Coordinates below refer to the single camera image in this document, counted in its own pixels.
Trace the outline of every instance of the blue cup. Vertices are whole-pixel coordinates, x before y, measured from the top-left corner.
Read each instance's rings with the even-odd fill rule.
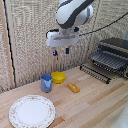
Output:
[[[52,76],[44,74],[41,76],[41,89],[44,92],[50,92],[52,90]]]

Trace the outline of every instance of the cable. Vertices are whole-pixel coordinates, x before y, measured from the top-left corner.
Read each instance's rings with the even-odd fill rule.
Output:
[[[122,19],[124,16],[126,16],[126,15],[128,15],[128,12],[127,12],[127,13],[125,13],[122,17],[120,17],[120,18],[119,18],[119,19],[117,19],[116,21],[114,21],[114,22],[112,22],[112,23],[108,24],[107,26],[104,26],[103,28],[99,28],[99,29],[97,29],[97,30],[95,30],[95,31],[88,32],[88,33],[85,33],[85,34],[80,34],[79,36],[83,36],[83,35],[87,35],[87,34],[90,34],[90,33],[94,33],[94,32],[100,31],[100,30],[102,30],[102,29],[104,29],[104,28],[106,28],[106,27],[109,27],[110,25],[112,25],[112,24],[114,24],[114,23],[118,22],[119,20],[121,20],[121,19]]]

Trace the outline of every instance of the bowl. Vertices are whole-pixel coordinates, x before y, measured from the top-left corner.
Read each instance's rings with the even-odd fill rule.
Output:
[[[56,84],[61,84],[64,82],[66,75],[63,72],[52,72],[52,82]]]

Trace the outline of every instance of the white plate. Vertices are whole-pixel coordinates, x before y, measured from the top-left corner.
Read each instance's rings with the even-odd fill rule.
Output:
[[[10,108],[9,119],[15,128],[46,128],[55,118],[53,103],[43,96],[28,95]]]

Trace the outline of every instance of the wooden countertop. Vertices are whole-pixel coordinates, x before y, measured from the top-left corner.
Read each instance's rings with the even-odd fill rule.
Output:
[[[128,79],[116,78],[109,85],[79,70],[65,71],[62,84],[52,84],[49,93],[41,90],[37,81],[0,95],[0,128],[13,128],[9,121],[9,109],[19,98],[41,95],[50,99],[56,108],[56,118],[49,128],[109,128],[128,101]],[[75,83],[80,92],[74,94],[68,83]]]

